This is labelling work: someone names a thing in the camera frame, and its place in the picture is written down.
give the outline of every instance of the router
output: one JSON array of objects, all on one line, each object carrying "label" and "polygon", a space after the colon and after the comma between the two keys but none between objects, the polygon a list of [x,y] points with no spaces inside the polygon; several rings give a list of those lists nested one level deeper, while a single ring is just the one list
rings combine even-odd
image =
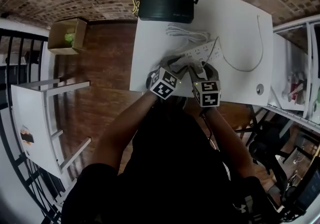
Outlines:
[{"label": "router", "polygon": [[191,23],[199,0],[139,0],[141,20]]}]

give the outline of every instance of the black metal railing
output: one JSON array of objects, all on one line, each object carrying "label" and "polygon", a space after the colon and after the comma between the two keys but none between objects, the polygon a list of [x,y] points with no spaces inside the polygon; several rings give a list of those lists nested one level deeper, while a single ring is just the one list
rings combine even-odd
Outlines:
[{"label": "black metal railing", "polygon": [[[50,201],[47,199],[45,192],[43,190],[43,187],[41,185],[40,178],[43,181],[43,184],[47,187],[48,191],[50,192],[52,199],[56,201],[57,195],[61,196],[61,192],[64,192],[63,185],[60,181],[60,179],[52,176],[50,173],[45,171],[44,169],[40,168],[38,165],[36,165],[34,162],[32,162],[30,159],[28,159],[20,145],[20,140],[17,135],[17,131],[15,128],[15,122],[13,117],[13,111],[12,111],[12,96],[11,96],[11,85],[12,84],[21,84],[25,82],[31,81],[31,68],[32,68],[32,54],[34,53],[34,43],[35,40],[39,40],[41,42],[40,44],[40,52],[37,59],[38,62],[38,71],[37,71],[37,78],[38,81],[40,81],[41,78],[41,61],[42,61],[42,53],[43,53],[43,46],[44,42],[48,41],[48,38],[45,36],[40,36],[36,34],[31,33],[25,33],[20,31],[13,31],[13,30],[7,30],[7,29],[0,29],[0,46],[1,46],[1,40],[4,37],[9,37],[8,42],[8,49],[7,49],[7,59],[6,59],[6,69],[5,69],[5,84],[0,84],[0,91],[5,90],[6,93],[6,103],[0,103],[0,110],[4,108],[9,108],[9,116],[10,121],[13,129],[14,139],[17,144],[18,150],[19,150],[19,157],[17,159],[14,158],[14,155],[11,151],[10,145],[8,143],[8,139],[6,136],[6,132],[3,125],[3,120],[0,115],[0,136],[2,139],[2,143],[4,146],[4,149],[8,155],[8,158],[10,160],[10,163],[13,166],[13,169],[15,173],[17,174],[19,180],[21,181],[22,185],[24,186],[25,190],[29,193],[29,195],[32,197],[32,199],[35,201],[35,203],[39,206],[40,210],[43,213],[44,220],[43,223],[54,223],[57,224],[60,222],[61,213],[57,209],[57,207],[50,203]],[[19,52],[18,52],[18,64],[17,65],[10,65],[10,58],[11,58],[11,52],[12,52],[12,44],[14,38],[20,38],[20,44],[19,44]],[[21,64],[21,58],[23,54],[23,47],[24,43],[26,42],[25,39],[31,40],[30,44],[30,50],[29,50],[29,56],[27,60],[27,65]],[[16,78],[12,77],[12,68],[16,69]],[[25,165],[28,178],[25,179],[19,169],[20,165]]]}]

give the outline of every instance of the shirt sleeve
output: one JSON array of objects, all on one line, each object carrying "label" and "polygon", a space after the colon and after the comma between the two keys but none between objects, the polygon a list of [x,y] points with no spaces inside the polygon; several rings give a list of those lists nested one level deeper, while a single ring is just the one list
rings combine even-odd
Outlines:
[{"label": "shirt sleeve", "polygon": [[94,223],[102,207],[107,209],[112,203],[117,175],[105,164],[84,168],[63,204],[61,224]]},{"label": "shirt sleeve", "polygon": [[269,201],[257,177],[247,177],[237,184],[237,199],[234,208],[251,223],[281,223],[279,214]]}]

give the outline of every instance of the cardboard box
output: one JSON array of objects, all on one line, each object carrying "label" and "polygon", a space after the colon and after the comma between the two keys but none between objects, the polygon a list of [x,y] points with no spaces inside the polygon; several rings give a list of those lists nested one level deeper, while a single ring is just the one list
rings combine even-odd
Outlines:
[{"label": "cardboard box", "polygon": [[[79,18],[53,23],[48,39],[48,50],[55,54],[78,54],[77,49],[83,49],[86,24]],[[74,33],[72,46],[65,40],[66,33]]]}]

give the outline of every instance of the white cube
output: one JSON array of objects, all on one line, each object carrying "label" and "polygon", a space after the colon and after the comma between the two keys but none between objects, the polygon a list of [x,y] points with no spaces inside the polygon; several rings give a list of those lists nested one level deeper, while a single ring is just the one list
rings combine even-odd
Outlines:
[{"label": "white cube", "polygon": [[216,107],[220,105],[220,81],[199,81],[193,83],[193,93],[200,107]]},{"label": "white cube", "polygon": [[170,72],[160,67],[157,73],[152,76],[150,91],[166,100],[172,95],[179,82]]}]

